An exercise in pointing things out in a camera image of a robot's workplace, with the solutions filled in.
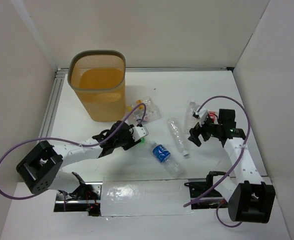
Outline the red cap cola bottle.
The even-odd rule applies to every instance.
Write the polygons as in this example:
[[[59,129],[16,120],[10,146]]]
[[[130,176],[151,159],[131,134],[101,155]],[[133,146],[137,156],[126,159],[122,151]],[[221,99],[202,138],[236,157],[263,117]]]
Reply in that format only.
[[[218,115],[215,111],[208,111],[210,118],[212,119],[213,122],[217,123],[218,122]]]

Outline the crushed clear bottle white cap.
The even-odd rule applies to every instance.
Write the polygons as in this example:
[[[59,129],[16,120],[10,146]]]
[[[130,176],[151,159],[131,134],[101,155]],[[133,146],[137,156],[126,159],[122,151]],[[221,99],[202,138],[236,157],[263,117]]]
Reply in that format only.
[[[174,117],[167,119],[167,127],[177,150],[187,158],[189,156],[187,141],[178,120]]]

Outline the blue label water bottle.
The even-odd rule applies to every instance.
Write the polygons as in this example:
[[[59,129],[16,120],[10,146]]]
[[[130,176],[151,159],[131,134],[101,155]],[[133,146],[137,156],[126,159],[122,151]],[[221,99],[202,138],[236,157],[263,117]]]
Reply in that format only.
[[[152,155],[173,178],[176,179],[183,173],[182,167],[162,144],[152,141],[150,147]]]

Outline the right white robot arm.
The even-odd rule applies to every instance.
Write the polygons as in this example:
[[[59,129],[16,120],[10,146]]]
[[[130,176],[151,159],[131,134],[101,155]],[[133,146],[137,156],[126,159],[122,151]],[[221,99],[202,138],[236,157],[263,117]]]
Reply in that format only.
[[[268,223],[276,192],[259,174],[245,142],[247,135],[236,127],[235,110],[220,109],[214,121],[206,109],[196,108],[193,117],[198,122],[189,130],[189,141],[200,147],[201,142],[217,138],[236,176],[233,182],[229,173],[210,171],[200,196],[219,193],[228,204],[229,217],[234,222]]]

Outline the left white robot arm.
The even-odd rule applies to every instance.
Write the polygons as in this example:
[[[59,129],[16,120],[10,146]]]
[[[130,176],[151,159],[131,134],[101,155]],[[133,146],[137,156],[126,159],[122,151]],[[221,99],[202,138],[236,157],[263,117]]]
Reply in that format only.
[[[30,192],[38,195],[46,190],[57,190],[81,199],[89,185],[76,172],[64,172],[63,167],[83,160],[93,160],[113,153],[116,148],[125,151],[148,135],[141,124],[134,126],[117,121],[98,135],[77,144],[50,144],[40,141],[16,166]]]

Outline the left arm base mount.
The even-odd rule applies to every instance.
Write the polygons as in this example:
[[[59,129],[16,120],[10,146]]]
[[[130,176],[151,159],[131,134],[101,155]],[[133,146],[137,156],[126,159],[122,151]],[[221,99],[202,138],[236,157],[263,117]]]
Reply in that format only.
[[[56,192],[53,211],[62,212],[86,212],[88,216],[101,216],[101,182],[85,182],[75,172],[62,172],[62,183],[66,183],[66,189]]]

